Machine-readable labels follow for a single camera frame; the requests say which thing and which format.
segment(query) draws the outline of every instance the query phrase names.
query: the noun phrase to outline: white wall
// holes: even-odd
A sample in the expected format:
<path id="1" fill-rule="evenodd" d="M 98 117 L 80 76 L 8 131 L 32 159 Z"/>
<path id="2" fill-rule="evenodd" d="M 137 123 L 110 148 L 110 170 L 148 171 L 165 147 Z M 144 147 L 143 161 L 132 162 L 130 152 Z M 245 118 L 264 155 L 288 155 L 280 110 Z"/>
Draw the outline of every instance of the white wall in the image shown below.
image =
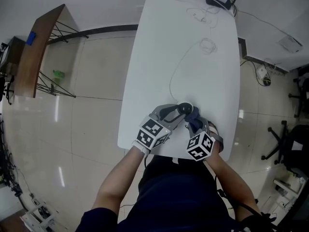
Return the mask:
<path id="1" fill-rule="evenodd" d="M 246 39 L 247 54 L 261 60 L 270 58 L 285 70 L 309 64 L 309 0 L 237 0 L 237 7 L 292 35 L 304 46 L 291 54 L 277 41 L 285 35 L 255 18 L 239 13 L 237 30 Z"/>
<path id="2" fill-rule="evenodd" d="M 0 221 L 20 211 L 22 205 L 9 187 L 0 188 Z"/>
<path id="3" fill-rule="evenodd" d="M 34 21 L 65 3 L 80 30 L 137 24 L 145 0 L 0 0 L 0 42 L 27 39 Z"/>

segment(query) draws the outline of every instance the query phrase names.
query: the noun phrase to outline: white table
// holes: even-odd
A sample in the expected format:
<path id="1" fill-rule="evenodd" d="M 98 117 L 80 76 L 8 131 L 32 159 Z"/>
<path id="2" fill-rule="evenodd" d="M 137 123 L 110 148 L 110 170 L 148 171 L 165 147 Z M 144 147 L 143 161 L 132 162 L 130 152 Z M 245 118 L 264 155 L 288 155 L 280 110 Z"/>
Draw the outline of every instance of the white table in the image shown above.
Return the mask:
<path id="1" fill-rule="evenodd" d="M 224 139 L 221 156 L 228 160 L 239 108 L 236 25 L 233 16 L 219 8 L 210 9 L 212 13 L 219 11 L 217 14 L 206 13 L 210 24 L 197 21 L 194 13 L 198 19 L 204 16 L 199 8 L 209 6 L 205 0 L 146 0 L 126 77 L 118 134 L 120 148 L 131 148 L 146 115 L 177 99 L 191 102 L 201 116 L 217 126 Z M 212 39 L 217 51 L 203 54 L 197 43 L 203 38 Z M 173 99 L 169 82 L 180 61 L 171 82 Z M 190 139 L 185 124 L 183 121 L 170 140 L 154 148 L 152 154 L 190 159 L 185 151 Z"/>

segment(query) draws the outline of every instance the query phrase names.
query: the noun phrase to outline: black and white marker cube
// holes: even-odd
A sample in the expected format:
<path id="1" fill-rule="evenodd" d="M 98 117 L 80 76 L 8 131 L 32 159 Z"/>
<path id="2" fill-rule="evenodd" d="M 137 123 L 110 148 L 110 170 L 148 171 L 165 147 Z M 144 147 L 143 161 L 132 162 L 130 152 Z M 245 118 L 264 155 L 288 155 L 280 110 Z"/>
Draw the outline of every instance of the black and white marker cube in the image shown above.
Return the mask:
<path id="1" fill-rule="evenodd" d="M 169 137 L 169 134 L 169 129 L 160 125 L 149 116 L 146 116 L 140 124 L 140 130 L 136 139 L 146 148 L 152 149 L 163 144 Z"/>
<path id="2" fill-rule="evenodd" d="M 203 131 L 189 140 L 186 152 L 196 161 L 203 160 L 211 155 L 215 141 Z"/>

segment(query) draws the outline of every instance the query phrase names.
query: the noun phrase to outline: tile floor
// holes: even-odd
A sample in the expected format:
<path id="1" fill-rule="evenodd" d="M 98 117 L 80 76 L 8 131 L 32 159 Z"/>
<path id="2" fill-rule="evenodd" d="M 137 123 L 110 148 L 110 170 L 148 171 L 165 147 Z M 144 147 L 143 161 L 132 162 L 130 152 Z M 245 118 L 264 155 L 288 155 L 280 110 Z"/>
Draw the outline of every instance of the tile floor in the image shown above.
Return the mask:
<path id="1" fill-rule="evenodd" d="M 63 226 L 76 229 L 101 182 L 127 152 L 117 146 L 117 133 L 134 37 L 135 32 L 105 33 L 47 47 L 43 73 L 65 72 L 62 85 L 76 99 L 38 92 L 35 99 L 13 97 L 12 106 L 5 99 L 1 103 L 8 148 L 28 183 L 27 187 L 19 174 L 22 198 L 33 206 L 30 189 L 38 200 L 56 209 L 59 231 L 65 231 Z M 276 145 L 269 126 L 280 132 L 282 120 L 289 127 L 297 123 L 296 104 L 287 96 L 297 93 L 293 77 L 295 73 L 273 75 L 271 86 L 262 87 L 251 64 L 241 66 L 239 117 L 228 164 L 251 187 L 263 212 L 276 208 L 279 195 L 273 179 L 290 178 L 283 166 L 273 164 L 275 156 L 268 161 L 261 161 L 261 156 Z M 143 171 L 141 164 L 123 204 L 135 203 Z M 121 208 L 119 220 L 130 208 Z M 280 210 L 283 217 L 285 209 L 277 207 L 275 213 Z"/>

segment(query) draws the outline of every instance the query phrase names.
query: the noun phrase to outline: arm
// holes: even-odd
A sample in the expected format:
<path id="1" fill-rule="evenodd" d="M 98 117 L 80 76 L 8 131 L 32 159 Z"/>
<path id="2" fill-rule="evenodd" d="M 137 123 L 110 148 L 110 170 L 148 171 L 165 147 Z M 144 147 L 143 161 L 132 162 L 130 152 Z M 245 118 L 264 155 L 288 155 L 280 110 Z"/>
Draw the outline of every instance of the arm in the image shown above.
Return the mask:
<path id="1" fill-rule="evenodd" d="M 219 144 L 216 143 L 210 157 L 206 159 L 209 166 L 217 175 L 218 180 L 222 186 L 223 191 L 234 200 L 243 203 L 253 210 L 260 213 L 252 191 L 244 180 L 219 156 Z M 251 216 L 251 212 L 247 209 L 236 206 L 233 207 L 237 221 L 242 221 L 246 217 Z"/>
<path id="2" fill-rule="evenodd" d="M 133 178 L 145 154 L 133 146 L 103 181 L 92 206 L 107 208 L 117 215 L 121 201 L 132 184 Z"/>

